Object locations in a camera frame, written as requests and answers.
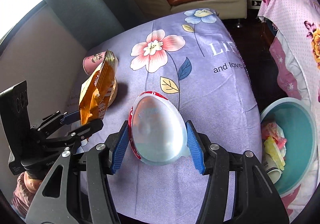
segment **floor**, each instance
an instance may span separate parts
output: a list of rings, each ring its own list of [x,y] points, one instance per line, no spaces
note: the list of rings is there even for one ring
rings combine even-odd
[[[277,84],[278,69],[267,44],[261,38],[262,23],[257,19],[257,14],[257,10],[248,10],[247,19],[241,21],[242,28],[235,26],[237,20],[224,20],[223,23],[242,56],[259,111],[262,112],[268,105],[287,95]],[[122,214],[119,214],[119,218],[123,224],[144,224]]]

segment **white wall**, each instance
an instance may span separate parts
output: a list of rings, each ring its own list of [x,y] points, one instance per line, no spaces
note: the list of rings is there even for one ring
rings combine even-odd
[[[30,122],[63,111],[86,50],[45,6],[16,33],[0,56],[0,93],[27,80]],[[0,124],[0,188],[11,202],[17,176],[8,168],[9,148]]]

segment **yellow leaf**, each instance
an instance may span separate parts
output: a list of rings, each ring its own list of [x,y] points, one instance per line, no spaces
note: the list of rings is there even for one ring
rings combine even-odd
[[[183,24],[182,28],[187,32],[194,32],[193,28],[189,25]]]
[[[174,94],[179,92],[177,85],[169,78],[160,77],[160,86],[164,93]]]

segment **orange snack bag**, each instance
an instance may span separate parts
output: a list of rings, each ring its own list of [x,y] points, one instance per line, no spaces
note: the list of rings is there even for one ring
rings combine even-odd
[[[115,90],[117,67],[118,59],[112,51],[107,50],[103,62],[82,85],[79,101],[82,125],[97,118],[103,119]]]

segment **white box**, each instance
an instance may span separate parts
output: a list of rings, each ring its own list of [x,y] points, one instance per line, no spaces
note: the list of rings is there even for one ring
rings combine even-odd
[[[260,9],[262,0],[247,0],[248,9]]]

